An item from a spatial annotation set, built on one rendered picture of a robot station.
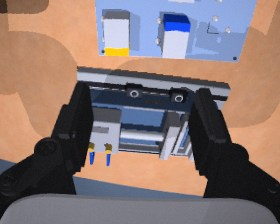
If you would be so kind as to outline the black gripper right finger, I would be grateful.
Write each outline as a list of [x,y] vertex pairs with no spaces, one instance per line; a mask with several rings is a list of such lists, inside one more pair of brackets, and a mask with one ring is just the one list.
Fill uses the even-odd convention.
[[209,88],[196,90],[188,130],[195,169],[208,179],[203,198],[253,201],[271,210],[280,224],[280,183],[249,161],[242,145],[232,143]]

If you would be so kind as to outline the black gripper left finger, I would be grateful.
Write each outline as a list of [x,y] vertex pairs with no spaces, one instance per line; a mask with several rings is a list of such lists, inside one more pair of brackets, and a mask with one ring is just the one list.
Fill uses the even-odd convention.
[[39,140],[32,155],[0,174],[0,220],[11,203],[26,196],[77,195],[72,176],[85,166],[93,123],[90,88],[76,83],[51,136]]

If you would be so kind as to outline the white block with blue end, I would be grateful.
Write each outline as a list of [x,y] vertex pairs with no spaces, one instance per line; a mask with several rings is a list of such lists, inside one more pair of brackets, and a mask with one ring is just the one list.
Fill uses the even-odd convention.
[[185,59],[190,26],[187,15],[164,14],[162,58]]

